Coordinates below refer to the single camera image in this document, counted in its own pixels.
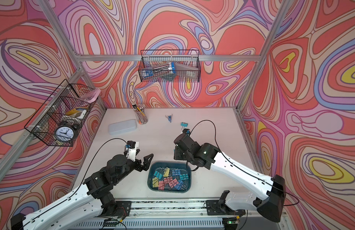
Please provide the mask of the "teal storage box tray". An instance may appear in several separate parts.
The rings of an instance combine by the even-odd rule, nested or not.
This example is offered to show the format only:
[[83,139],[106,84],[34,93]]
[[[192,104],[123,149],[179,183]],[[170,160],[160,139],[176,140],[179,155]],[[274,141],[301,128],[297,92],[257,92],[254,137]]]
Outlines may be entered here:
[[191,168],[185,163],[155,162],[147,186],[157,192],[185,193],[191,188]]

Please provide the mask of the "teal binder clip front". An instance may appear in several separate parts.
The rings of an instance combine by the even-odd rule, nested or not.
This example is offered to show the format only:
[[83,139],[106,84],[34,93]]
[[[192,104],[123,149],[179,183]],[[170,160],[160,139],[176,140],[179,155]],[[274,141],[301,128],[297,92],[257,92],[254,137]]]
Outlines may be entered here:
[[156,170],[153,174],[158,180],[163,180],[165,172],[163,170]]

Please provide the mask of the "pink binder clip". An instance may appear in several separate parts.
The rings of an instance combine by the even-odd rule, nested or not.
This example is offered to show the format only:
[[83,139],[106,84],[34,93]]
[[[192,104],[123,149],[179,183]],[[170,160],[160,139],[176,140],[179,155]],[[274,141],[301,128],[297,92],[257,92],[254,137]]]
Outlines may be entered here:
[[164,190],[164,189],[165,189],[165,181],[159,181],[158,190]]
[[172,177],[165,177],[165,178],[164,178],[164,183],[165,183],[165,184],[170,184],[170,183],[172,183],[172,181],[173,181],[173,178],[172,178]]
[[179,181],[177,179],[173,179],[168,184],[169,184],[170,188],[173,188],[173,187],[175,187],[175,186],[177,186],[179,184]]

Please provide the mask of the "blue binder clip front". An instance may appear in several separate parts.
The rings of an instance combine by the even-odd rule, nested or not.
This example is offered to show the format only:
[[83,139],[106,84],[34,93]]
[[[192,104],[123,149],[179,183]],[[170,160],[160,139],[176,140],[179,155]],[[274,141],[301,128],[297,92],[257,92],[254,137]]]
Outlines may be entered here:
[[184,181],[179,180],[179,181],[177,182],[177,184],[174,186],[174,189],[175,189],[176,191],[186,191],[187,186],[186,186],[186,184],[184,183]]

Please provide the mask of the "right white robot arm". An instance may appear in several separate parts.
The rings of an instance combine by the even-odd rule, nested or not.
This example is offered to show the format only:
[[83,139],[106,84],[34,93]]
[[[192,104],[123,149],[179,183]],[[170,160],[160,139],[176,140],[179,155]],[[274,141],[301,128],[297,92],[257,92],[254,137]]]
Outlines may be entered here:
[[220,172],[255,195],[253,201],[242,202],[241,204],[247,207],[240,209],[255,208],[264,218],[280,222],[285,201],[284,178],[279,175],[270,177],[253,171],[234,161],[214,145],[209,143],[199,145],[188,134],[180,134],[174,143],[177,149],[182,151],[185,160],[192,165]]

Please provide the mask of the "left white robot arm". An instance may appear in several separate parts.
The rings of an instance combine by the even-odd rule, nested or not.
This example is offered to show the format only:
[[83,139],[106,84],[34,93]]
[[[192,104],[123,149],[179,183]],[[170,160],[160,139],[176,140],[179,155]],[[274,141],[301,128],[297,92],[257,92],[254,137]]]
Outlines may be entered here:
[[143,161],[128,159],[123,154],[115,155],[107,165],[94,172],[75,190],[54,203],[30,214],[18,213],[11,218],[12,230],[45,230],[55,222],[78,208],[90,204],[85,212],[100,211],[97,216],[112,216],[122,208],[111,194],[111,190],[134,170],[149,170],[154,155],[149,154]]

